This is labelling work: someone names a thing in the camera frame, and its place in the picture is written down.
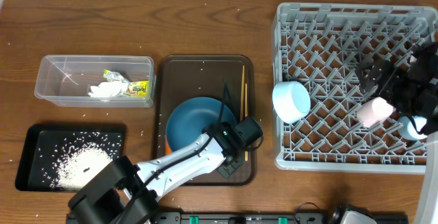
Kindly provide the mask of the pink cup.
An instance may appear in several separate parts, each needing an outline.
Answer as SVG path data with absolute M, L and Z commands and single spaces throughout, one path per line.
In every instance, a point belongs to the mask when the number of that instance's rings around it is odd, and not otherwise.
M 394 107 L 381 97 L 364 103 L 357 110 L 357 119 L 366 128 L 382 123 L 394 112 Z

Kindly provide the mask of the blue cup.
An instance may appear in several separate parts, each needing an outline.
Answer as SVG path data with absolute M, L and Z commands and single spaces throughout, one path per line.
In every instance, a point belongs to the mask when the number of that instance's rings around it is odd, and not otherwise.
M 419 130 L 421 130 L 421 128 L 423 128 L 427 122 L 424 117 L 420 116 L 414 116 L 413 120 L 415 121 L 415 125 Z M 407 116 L 400 117 L 398 122 L 402 124 L 402 127 L 398 129 L 398 133 L 402 138 L 407 140 L 421 140 L 427 138 L 427 135 L 419 134 L 417 132 Z

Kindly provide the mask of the blue plate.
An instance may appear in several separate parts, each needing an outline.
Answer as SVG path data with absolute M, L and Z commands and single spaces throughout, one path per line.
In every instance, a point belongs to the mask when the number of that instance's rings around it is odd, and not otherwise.
M 208 125 L 219 118 L 222 103 L 211 97 L 195 97 L 179 104 L 166 124 L 166 139 L 172 152 L 193 143 Z

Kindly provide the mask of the light blue bowl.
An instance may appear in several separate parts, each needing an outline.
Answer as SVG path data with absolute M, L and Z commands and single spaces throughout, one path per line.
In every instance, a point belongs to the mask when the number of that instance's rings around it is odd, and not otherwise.
M 272 91 L 274 110 L 285 123 L 295 123 L 308 115 L 311 99 L 299 82 L 279 82 Z

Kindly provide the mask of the yellow foil snack wrapper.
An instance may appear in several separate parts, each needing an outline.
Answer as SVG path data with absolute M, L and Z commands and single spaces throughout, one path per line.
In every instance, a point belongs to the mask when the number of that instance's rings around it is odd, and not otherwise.
M 105 69 L 103 77 L 109 84 L 113 97 L 145 97 L 149 92 L 149 81 L 130 82 L 120 73 Z

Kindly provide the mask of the white tissue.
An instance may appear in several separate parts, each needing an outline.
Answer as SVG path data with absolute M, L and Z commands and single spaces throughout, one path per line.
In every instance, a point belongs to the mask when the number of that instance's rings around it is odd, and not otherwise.
M 98 86 L 91 86 L 88 93 L 91 97 L 110 98 L 117 97 L 128 88 L 127 82 L 101 82 Z

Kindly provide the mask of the white rice pile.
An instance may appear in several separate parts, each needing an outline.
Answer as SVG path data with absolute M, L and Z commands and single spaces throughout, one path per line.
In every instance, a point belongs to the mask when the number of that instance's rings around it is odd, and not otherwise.
M 38 190 L 79 190 L 121 156 L 123 142 L 118 132 L 41 132 L 29 185 Z

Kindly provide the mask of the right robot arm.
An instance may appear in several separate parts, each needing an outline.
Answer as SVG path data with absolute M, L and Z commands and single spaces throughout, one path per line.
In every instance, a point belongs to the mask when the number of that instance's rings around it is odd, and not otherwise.
M 361 63 L 355 69 L 364 92 L 374 91 L 380 101 L 365 103 L 357 118 L 365 127 L 389 117 L 393 111 L 408 118 L 414 130 L 426 136 L 426 170 L 415 223 L 437 222 L 437 43 L 414 45 L 410 68 L 404 70 L 389 60 Z

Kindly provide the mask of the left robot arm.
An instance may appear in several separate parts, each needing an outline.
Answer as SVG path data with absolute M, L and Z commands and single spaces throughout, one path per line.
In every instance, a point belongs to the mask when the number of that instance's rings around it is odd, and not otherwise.
M 148 162 L 110 162 L 68 202 L 78 223 L 147 223 L 159 200 L 187 181 L 230 164 L 263 139 L 249 116 L 235 126 L 216 121 L 190 145 Z

